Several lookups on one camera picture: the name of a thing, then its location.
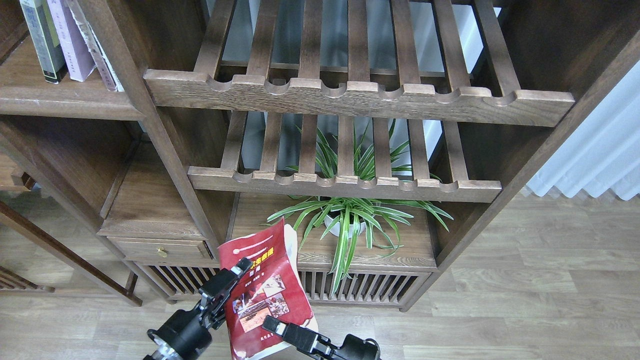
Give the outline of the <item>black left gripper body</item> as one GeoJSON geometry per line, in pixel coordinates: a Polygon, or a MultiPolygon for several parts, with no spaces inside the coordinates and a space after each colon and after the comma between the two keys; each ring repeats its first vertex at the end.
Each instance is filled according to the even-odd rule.
{"type": "Polygon", "coordinates": [[[158,330],[147,330],[158,347],[145,360],[196,360],[212,342],[210,329],[217,330],[226,321],[224,306],[229,295],[214,300],[201,299],[190,311],[174,312],[158,330]]]}

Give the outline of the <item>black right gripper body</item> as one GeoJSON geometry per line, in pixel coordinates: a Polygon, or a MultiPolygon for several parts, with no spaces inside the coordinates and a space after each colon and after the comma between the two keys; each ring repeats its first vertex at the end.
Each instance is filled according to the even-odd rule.
{"type": "Polygon", "coordinates": [[[336,346],[330,338],[320,335],[310,357],[315,360],[381,360],[381,350],[373,338],[362,339],[348,333],[343,344],[336,346]]]}

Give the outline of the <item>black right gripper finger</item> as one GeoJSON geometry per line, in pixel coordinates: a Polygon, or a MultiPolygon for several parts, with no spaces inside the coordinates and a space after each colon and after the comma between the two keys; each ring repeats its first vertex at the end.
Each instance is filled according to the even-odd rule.
{"type": "Polygon", "coordinates": [[[294,346],[300,353],[308,357],[330,356],[330,339],[306,327],[266,316],[262,328],[278,335],[284,342],[294,346]]]}

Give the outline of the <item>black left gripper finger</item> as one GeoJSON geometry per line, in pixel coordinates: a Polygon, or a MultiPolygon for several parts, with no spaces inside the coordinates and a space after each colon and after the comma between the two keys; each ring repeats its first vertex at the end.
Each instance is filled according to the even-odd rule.
{"type": "Polygon", "coordinates": [[[242,277],[251,269],[253,262],[243,257],[231,269],[220,269],[210,280],[206,281],[200,288],[201,300],[200,306],[208,306],[213,303],[214,306],[222,306],[230,297],[231,291],[237,286],[242,277]]]}

